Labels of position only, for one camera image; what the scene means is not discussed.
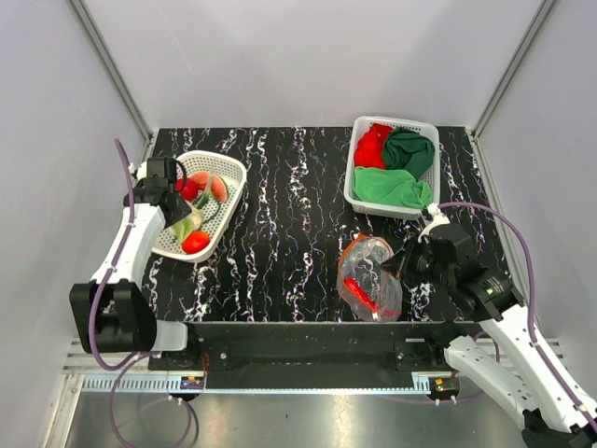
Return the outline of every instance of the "white wall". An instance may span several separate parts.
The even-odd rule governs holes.
[[[152,127],[474,125],[540,0],[87,0]]]
[[[113,140],[142,141],[66,2],[0,3],[0,446],[39,446],[75,334],[68,292],[116,233]]]
[[[561,2],[481,144],[529,240],[542,330],[593,395],[597,343],[597,2]]]

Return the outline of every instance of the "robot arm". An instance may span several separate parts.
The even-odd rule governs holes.
[[[471,378],[522,429],[528,446],[592,446],[597,441],[587,415],[595,418],[597,402],[572,378],[535,326],[537,343],[527,329],[528,308],[509,279],[483,267],[475,244],[458,224],[434,210],[434,220],[406,248],[384,263],[400,279],[441,284],[468,320],[478,322],[507,353],[518,378],[487,357],[470,336],[454,325],[426,338],[435,353]],[[536,346],[546,354],[550,366]],[[565,386],[556,379],[560,375]],[[574,391],[576,406],[564,390]]]
[[[125,196],[120,228],[104,263],[89,283],[76,284],[71,289],[71,308],[87,353],[91,353],[88,334],[91,303],[99,283],[111,268],[113,273],[95,316],[95,338],[100,353],[181,351],[187,347],[187,326],[156,319],[141,288],[151,247],[160,232],[188,215],[190,208],[174,190],[176,160],[151,158],[144,164],[140,177],[144,178],[133,189],[133,223],[129,222],[129,198]],[[132,228],[127,243],[116,266],[112,266],[122,235],[129,226]]]

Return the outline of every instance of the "red cloth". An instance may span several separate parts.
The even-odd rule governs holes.
[[[385,170],[382,160],[383,142],[385,142],[391,131],[390,126],[373,123],[373,126],[358,141],[358,146],[354,152],[354,166]]]

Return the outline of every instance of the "clear plastic bag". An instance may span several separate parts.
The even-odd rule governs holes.
[[[337,288],[354,313],[367,322],[391,322],[402,312],[402,286],[382,269],[394,255],[382,238],[359,235],[342,253]]]

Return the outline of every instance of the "metal floor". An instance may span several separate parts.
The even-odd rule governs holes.
[[[464,380],[462,396],[476,392]],[[118,394],[117,422],[135,446],[172,446],[187,416],[172,402],[139,413],[156,394]],[[376,396],[204,395],[191,402],[201,431],[183,447],[484,447],[524,444],[514,423],[491,399],[437,408]],[[108,417],[108,394],[82,393],[66,446],[120,447]]]

